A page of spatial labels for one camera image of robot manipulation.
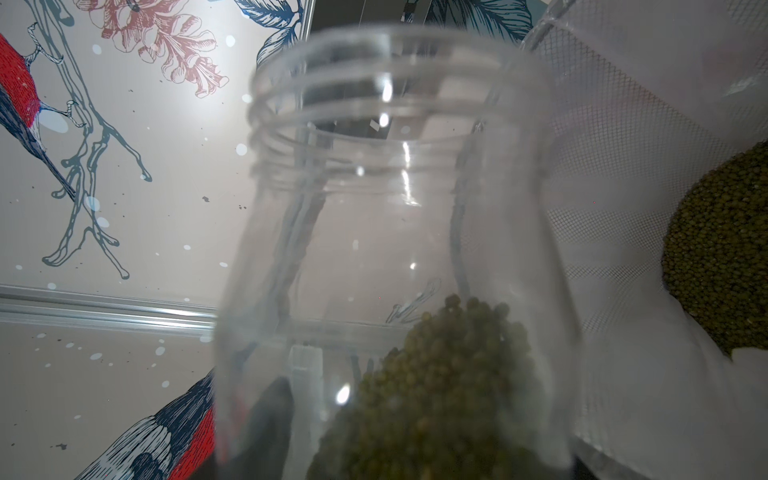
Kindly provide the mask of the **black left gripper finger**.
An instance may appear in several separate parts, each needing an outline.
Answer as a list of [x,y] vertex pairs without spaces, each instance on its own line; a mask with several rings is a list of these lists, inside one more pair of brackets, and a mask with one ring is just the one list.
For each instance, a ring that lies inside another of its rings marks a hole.
[[207,479],[281,479],[289,451],[294,398],[286,377],[275,379],[249,412],[244,450],[224,463],[206,461]]

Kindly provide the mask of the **jar with red lid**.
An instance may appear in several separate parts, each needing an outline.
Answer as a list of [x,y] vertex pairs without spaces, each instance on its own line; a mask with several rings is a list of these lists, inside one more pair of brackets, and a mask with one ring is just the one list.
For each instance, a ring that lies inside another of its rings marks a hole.
[[457,295],[525,327],[533,450],[572,478],[580,333],[542,201],[546,68],[457,30],[344,28],[260,65],[251,92],[256,196],[215,329],[216,461],[286,377],[281,479],[309,479],[363,375]]

